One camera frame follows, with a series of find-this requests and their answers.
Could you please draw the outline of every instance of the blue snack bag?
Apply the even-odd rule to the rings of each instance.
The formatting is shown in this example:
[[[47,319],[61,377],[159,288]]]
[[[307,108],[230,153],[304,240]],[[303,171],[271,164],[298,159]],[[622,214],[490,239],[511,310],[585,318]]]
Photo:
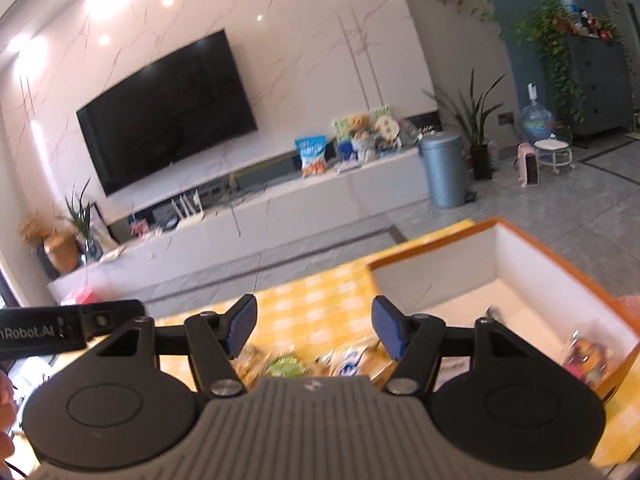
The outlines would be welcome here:
[[[302,160],[302,176],[319,175],[326,172],[325,136],[296,139],[296,148]]]

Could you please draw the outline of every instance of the white tv stand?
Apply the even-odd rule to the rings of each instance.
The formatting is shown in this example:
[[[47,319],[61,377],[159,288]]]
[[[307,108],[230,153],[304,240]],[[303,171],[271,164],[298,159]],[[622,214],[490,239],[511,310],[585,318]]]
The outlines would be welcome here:
[[[80,267],[49,284],[57,301],[90,288],[101,301],[238,260],[311,235],[427,199],[417,148],[338,175],[271,187],[233,208],[214,208],[202,222],[126,244],[114,261]]]

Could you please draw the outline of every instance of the television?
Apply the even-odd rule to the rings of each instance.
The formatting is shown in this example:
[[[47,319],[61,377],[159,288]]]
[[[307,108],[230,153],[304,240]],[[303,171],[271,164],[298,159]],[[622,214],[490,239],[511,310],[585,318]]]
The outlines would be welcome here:
[[[145,66],[77,115],[107,195],[257,130],[224,30]]]

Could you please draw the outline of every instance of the gray cabinet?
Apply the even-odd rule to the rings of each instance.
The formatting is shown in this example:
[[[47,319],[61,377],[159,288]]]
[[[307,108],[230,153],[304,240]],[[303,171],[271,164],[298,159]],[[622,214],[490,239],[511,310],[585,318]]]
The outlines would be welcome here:
[[[574,135],[589,136],[612,128],[633,129],[634,105],[624,47],[614,41],[567,37],[574,81],[583,99],[575,106],[584,121],[572,124]]]

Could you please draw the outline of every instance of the checkered tablecloth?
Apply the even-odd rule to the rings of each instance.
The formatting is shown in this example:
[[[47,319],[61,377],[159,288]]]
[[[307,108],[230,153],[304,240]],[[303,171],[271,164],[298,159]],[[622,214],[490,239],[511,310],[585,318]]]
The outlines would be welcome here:
[[[412,246],[427,244],[473,224],[465,220],[381,253],[257,292],[258,321],[250,342],[262,348],[294,346],[301,358],[312,359],[370,334],[370,306],[375,290],[366,271],[366,263]],[[234,301],[171,316],[157,324],[182,324],[187,317],[206,310],[224,312]],[[77,355],[80,352],[61,356],[58,366],[68,364]],[[161,368],[194,389],[185,357],[164,356]],[[598,466],[624,462],[640,446],[640,360],[635,362],[625,382],[607,403],[606,411],[607,427],[592,460]]]

